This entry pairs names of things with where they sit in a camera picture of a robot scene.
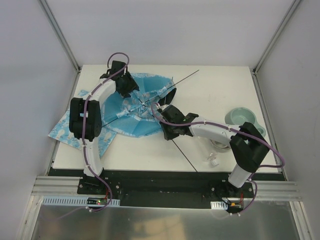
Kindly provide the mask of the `thin black tent pole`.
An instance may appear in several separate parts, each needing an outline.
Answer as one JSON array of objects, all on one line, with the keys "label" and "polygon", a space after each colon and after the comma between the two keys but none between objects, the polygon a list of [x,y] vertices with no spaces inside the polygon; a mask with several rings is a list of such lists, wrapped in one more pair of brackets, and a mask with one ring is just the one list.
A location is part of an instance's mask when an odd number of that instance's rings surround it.
[{"label": "thin black tent pole", "polygon": [[103,104],[102,126],[113,128],[120,121],[129,119],[130,127],[139,123],[154,123],[151,116],[151,103],[160,105],[171,103],[177,85],[198,73],[196,69],[188,74],[175,74],[169,78],[151,73],[133,73],[132,76],[139,86],[139,91],[134,90],[130,97],[123,98],[119,93],[114,93]]}]

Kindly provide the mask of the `blue snowman pet tent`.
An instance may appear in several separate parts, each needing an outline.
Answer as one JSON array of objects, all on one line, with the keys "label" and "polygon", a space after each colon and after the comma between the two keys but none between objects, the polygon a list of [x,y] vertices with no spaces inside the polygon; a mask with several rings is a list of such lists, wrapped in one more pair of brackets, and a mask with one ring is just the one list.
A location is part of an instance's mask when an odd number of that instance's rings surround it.
[{"label": "blue snowman pet tent", "polygon": [[161,132],[162,127],[152,114],[152,103],[169,105],[177,91],[173,78],[151,73],[133,73],[139,91],[123,98],[118,92],[102,105],[102,126],[116,133],[140,138]]}]

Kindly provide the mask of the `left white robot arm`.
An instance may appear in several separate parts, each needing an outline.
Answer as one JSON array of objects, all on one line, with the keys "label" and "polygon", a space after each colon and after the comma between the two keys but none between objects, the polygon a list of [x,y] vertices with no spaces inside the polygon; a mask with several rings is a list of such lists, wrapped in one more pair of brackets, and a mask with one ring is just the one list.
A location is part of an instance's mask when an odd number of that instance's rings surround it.
[{"label": "left white robot arm", "polygon": [[84,160],[84,179],[88,188],[99,195],[105,191],[102,180],[103,166],[100,160],[98,136],[102,131],[102,105],[114,93],[129,98],[139,86],[128,72],[128,64],[114,60],[99,83],[84,97],[74,97],[69,107],[69,131],[80,141]]}]

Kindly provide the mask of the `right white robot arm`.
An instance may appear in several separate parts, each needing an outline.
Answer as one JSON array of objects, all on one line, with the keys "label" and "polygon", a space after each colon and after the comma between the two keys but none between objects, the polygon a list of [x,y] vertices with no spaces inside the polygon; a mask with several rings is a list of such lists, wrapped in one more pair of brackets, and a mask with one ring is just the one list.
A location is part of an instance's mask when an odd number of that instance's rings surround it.
[{"label": "right white robot arm", "polygon": [[236,165],[225,184],[225,192],[230,197],[242,193],[244,183],[258,170],[270,150],[269,144],[250,122],[241,125],[214,123],[195,113],[184,115],[171,104],[157,103],[155,109],[166,140],[179,136],[201,137],[231,148]]}]

